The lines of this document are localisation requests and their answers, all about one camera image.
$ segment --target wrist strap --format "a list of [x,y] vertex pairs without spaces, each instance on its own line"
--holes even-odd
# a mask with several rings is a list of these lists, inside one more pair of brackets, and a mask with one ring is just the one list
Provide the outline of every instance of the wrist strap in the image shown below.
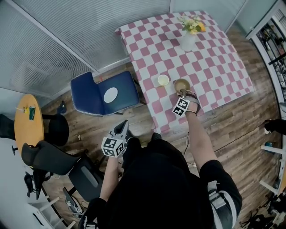
[[193,110],[186,110],[185,112],[191,112],[191,113],[194,113],[197,116],[197,113],[194,112]]

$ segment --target cup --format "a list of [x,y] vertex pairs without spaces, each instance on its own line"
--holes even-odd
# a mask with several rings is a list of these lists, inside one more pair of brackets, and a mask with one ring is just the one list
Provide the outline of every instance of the cup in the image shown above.
[[169,77],[167,75],[159,75],[158,77],[158,83],[161,86],[166,86],[169,83]]

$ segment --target tabletop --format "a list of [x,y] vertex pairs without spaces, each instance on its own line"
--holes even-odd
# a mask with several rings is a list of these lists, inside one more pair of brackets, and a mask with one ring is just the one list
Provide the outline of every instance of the tabletop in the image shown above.
[[[185,35],[177,17],[198,15],[206,32],[197,34],[195,48],[185,52],[180,42]],[[119,27],[120,34],[153,118],[156,132],[186,122],[172,112],[178,96],[177,79],[186,79],[201,103],[198,115],[224,105],[254,90],[245,66],[218,24],[205,11],[171,13],[135,21]],[[158,84],[165,74],[170,83]]]
[[24,143],[36,145],[39,141],[44,140],[44,125],[42,119],[41,108],[36,98],[27,94],[22,97],[18,104],[19,109],[23,107],[35,107],[34,120],[29,120],[29,113],[24,113],[21,110],[16,110],[15,114],[15,137],[16,144],[20,154]]

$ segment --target round wooden table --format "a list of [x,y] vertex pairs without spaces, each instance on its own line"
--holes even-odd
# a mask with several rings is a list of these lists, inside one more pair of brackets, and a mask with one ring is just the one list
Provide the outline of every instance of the round wooden table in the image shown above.
[[[34,120],[29,120],[29,112],[21,111],[24,107],[29,109],[31,106],[35,107]],[[36,98],[31,94],[23,96],[18,108],[21,110],[16,110],[14,127],[16,144],[21,154],[24,143],[36,146],[39,141],[44,140],[45,135],[42,112]]]

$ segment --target white vase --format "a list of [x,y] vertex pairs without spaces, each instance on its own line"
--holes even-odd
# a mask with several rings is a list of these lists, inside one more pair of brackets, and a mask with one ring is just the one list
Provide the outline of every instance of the white vase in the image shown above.
[[181,49],[190,52],[195,47],[197,36],[195,34],[186,33],[181,41]]

